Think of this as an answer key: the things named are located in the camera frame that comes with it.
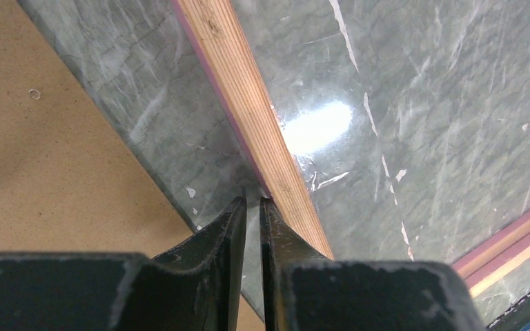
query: cardboard sheet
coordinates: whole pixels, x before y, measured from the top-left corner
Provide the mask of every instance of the cardboard sheet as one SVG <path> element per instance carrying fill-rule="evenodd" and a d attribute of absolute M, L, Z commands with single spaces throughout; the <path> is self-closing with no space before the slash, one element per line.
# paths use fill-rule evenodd
<path fill-rule="evenodd" d="M 17 2 L 0 0 L 0 250 L 152 257 L 191 234 Z M 242 300 L 238 330 L 263 328 Z"/>

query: wooden block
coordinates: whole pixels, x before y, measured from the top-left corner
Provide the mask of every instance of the wooden block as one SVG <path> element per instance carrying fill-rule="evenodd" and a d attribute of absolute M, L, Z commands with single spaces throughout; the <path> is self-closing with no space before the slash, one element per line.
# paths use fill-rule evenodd
<path fill-rule="evenodd" d="M 153 257 L 191 234 L 17 2 L 0 0 L 0 250 Z M 244 299 L 239 311 L 240 330 L 264 330 Z"/>
<path fill-rule="evenodd" d="M 229 0 L 173 0 L 228 118 L 284 220 L 329 258 L 332 251 Z"/>
<path fill-rule="evenodd" d="M 530 211 L 453 264 L 475 296 L 530 257 Z"/>

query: wood grain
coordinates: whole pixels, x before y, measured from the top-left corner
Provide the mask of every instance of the wood grain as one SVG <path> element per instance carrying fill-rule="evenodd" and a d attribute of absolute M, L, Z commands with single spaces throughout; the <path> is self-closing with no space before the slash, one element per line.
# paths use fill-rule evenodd
<path fill-rule="evenodd" d="M 0 0 L 0 250 L 153 257 L 191 234 L 17 2 Z M 264 330 L 243 298 L 237 325 Z"/>
<path fill-rule="evenodd" d="M 530 211 L 472 249 L 453 267 L 472 295 L 478 295 L 529 257 Z"/>
<path fill-rule="evenodd" d="M 173 4 L 247 157 L 284 220 L 316 250 L 333 258 L 230 1 Z"/>

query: circular mark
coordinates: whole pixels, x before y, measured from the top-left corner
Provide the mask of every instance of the circular mark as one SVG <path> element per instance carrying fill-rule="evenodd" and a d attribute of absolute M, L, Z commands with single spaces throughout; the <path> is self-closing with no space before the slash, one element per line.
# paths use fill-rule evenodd
<path fill-rule="evenodd" d="M 29 97 L 31 99 L 36 99 L 37 100 L 37 99 L 41 98 L 41 93 L 40 93 L 40 91 L 32 88 L 31 90 L 29 90 Z"/>

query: gray marble surface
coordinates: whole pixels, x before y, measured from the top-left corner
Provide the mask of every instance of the gray marble surface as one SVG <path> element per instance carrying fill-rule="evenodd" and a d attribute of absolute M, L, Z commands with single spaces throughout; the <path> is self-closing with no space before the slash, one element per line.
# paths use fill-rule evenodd
<path fill-rule="evenodd" d="M 191 226 L 247 195 L 262 312 L 259 186 L 168 2 L 20 3 Z M 233 5 L 338 259 L 452 262 L 530 208 L 530 0 Z"/>

